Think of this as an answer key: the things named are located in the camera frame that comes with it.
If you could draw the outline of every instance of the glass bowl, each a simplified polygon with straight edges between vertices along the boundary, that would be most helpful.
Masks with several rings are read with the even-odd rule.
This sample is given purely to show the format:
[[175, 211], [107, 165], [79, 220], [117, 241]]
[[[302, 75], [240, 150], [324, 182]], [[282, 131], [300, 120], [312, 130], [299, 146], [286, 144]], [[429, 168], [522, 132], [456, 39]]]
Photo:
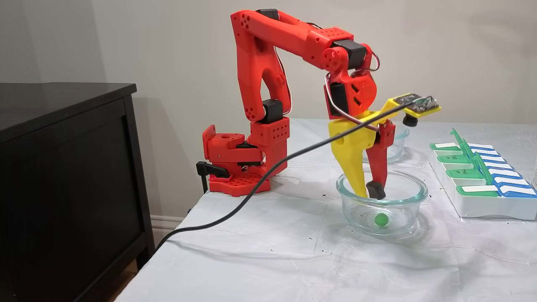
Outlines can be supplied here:
[[[372, 180], [371, 170], [364, 169], [365, 183]], [[354, 194], [345, 174], [337, 182], [343, 215], [355, 229], [369, 234], [392, 235], [409, 232], [415, 222], [420, 203], [427, 197], [427, 187], [412, 175], [388, 170], [383, 200]]]
[[[408, 127], [404, 125], [397, 125], [395, 127], [395, 137], [394, 137], [394, 143], [393, 145], [388, 147], [388, 155], [387, 155], [387, 162], [392, 163], [396, 161], [399, 156], [403, 153], [403, 147], [404, 147], [404, 139], [410, 134], [410, 130]], [[362, 161], [365, 163], [368, 163], [369, 160], [367, 158], [367, 153], [364, 150]]]

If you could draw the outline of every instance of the green lid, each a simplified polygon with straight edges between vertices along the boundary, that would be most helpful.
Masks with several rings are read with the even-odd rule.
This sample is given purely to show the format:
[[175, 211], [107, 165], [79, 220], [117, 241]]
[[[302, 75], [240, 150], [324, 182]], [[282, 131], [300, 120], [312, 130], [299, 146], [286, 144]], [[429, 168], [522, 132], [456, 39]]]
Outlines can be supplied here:
[[457, 186], [457, 192], [463, 196], [498, 197], [498, 193], [496, 191], [465, 192], [465, 190], [462, 189], [462, 185]]
[[462, 154], [457, 155], [439, 155], [437, 156], [439, 162], [442, 163], [471, 163], [470, 159]]
[[455, 139], [457, 140], [457, 143], [459, 143], [459, 146], [460, 146], [462, 143], [462, 138], [459, 136], [457, 130], [455, 130], [455, 128], [451, 128], [450, 134], [455, 136]]
[[459, 146], [461, 147], [462, 153], [466, 155], [468, 159], [471, 159], [472, 157], [474, 157], [474, 153], [471, 151], [470, 146], [468, 145], [465, 139], [463, 139], [459, 143]]
[[492, 175], [490, 175], [489, 169], [487, 169], [487, 166], [485, 165], [485, 162], [481, 156], [476, 153], [472, 158], [472, 162], [474, 164], [474, 168], [479, 167], [479, 170], [481, 170], [481, 174], [487, 181], [487, 185], [492, 185]]
[[446, 170], [446, 174], [451, 178], [483, 179], [477, 169]]

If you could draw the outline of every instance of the beige wall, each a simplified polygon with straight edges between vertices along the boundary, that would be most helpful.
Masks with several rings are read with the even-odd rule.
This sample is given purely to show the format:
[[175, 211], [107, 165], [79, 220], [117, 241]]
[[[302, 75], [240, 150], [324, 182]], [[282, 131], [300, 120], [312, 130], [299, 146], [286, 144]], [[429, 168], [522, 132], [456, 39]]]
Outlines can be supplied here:
[[[34, 61], [17, 77], [0, 70], [0, 80], [21, 81], [29, 74], [30, 82], [136, 83], [136, 118], [154, 215], [183, 217], [200, 197], [194, 164], [203, 160], [201, 132], [208, 125], [216, 124], [219, 132], [249, 131], [229, 21], [240, 9], [278, 8], [324, 27], [339, 26], [354, 33], [355, 41], [368, 43], [382, 62], [374, 74], [375, 107], [416, 92], [434, 95], [444, 107], [430, 120], [535, 123], [535, 0], [23, 3], [15, 8], [26, 21], [15, 27], [28, 39], [20, 41], [18, 54]], [[325, 118], [324, 72], [280, 53], [294, 98], [291, 117]], [[17, 65], [13, 60], [5, 65]], [[35, 69], [36, 75], [28, 72]]]

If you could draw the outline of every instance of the black clamp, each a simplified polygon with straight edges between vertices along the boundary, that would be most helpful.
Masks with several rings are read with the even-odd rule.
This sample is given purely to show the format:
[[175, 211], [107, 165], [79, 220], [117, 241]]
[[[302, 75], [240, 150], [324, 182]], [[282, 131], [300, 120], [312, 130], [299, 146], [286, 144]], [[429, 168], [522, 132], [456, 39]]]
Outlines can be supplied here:
[[211, 174], [219, 178], [229, 178], [229, 173], [227, 169], [215, 166], [207, 162], [197, 162], [196, 170], [198, 171], [198, 175], [201, 176], [201, 185], [203, 186], [204, 194], [209, 189], [207, 186], [207, 175]]

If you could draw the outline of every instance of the black cable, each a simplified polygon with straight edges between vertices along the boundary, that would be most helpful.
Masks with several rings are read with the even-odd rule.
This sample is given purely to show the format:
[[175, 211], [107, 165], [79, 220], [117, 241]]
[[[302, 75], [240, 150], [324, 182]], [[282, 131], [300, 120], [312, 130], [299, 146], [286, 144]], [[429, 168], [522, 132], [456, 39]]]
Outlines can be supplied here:
[[242, 202], [235, 208], [233, 209], [233, 211], [229, 212], [229, 214], [227, 214], [226, 216], [216, 220], [216, 221], [213, 221], [211, 223], [208, 223], [206, 225], [201, 225], [201, 226], [194, 226], [194, 227], [184, 227], [184, 228], [179, 228], [179, 229], [176, 229], [172, 232], [170, 232], [168, 235], [164, 236], [164, 238], [160, 241], [160, 243], [158, 244], [157, 248], [155, 249], [155, 252], [158, 251], [158, 249], [160, 249], [160, 247], [170, 238], [172, 237], [173, 235], [177, 234], [177, 233], [181, 233], [181, 232], [187, 232], [187, 231], [198, 231], [200, 229], [206, 229], [206, 228], [210, 228], [210, 227], [213, 227], [215, 225], [218, 225], [218, 224], [221, 224], [222, 222], [228, 220], [229, 218], [231, 218], [233, 215], [235, 215], [240, 209], [242, 209], [242, 207], [248, 202], [248, 200], [250, 200], [250, 198], [252, 198], [252, 196], [255, 194], [255, 192], [257, 191], [257, 189], [259, 189], [259, 187], [263, 184], [263, 182], [265, 180], [267, 180], [267, 178], [269, 177], [270, 174], [272, 174], [281, 164], [283, 164], [284, 162], [286, 161], [289, 161], [297, 156], [300, 156], [304, 153], [307, 153], [307, 152], [310, 152], [314, 149], [317, 149], [318, 147], [322, 147], [326, 144], [329, 144], [333, 141], [336, 141], [346, 135], [349, 135], [351, 133], [353, 133], [354, 131], [356, 130], [359, 130], [363, 127], [365, 127], [366, 125], [369, 125], [370, 123], [373, 123], [375, 121], [378, 121], [384, 117], [387, 117], [388, 115], [392, 114], [392, 113], [395, 113], [397, 111], [400, 111], [408, 106], [410, 106], [411, 104], [415, 103], [417, 100], [413, 100], [411, 102], [408, 102], [406, 104], [401, 104], [397, 107], [394, 107], [384, 113], [381, 113], [379, 114], [378, 116], [368, 120], [368, 121], [364, 121], [362, 124], [358, 125], [358, 126], [355, 126], [345, 132], [341, 132], [337, 135], [334, 135], [332, 136], [331, 138], [328, 138], [326, 140], [323, 140], [321, 142], [318, 142], [314, 145], [311, 145], [309, 147], [306, 147], [302, 150], [299, 150], [293, 154], [290, 154], [288, 155], [287, 157], [283, 158], [282, 160], [280, 160], [279, 162], [277, 162], [274, 166], [272, 166], [272, 168], [270, 168], [267, 173], [265, 173], [265, 175], [263, 175], [263, 177], [261, 177], [261, 179], [259, 180], [259, 182], [257, 182], [256, 186], [253, 187], [253, 189], [250, 191], [250, 193], [248, 193], [248, 195], [246, 197], [244, 197], [244, 199], [242, 200]]

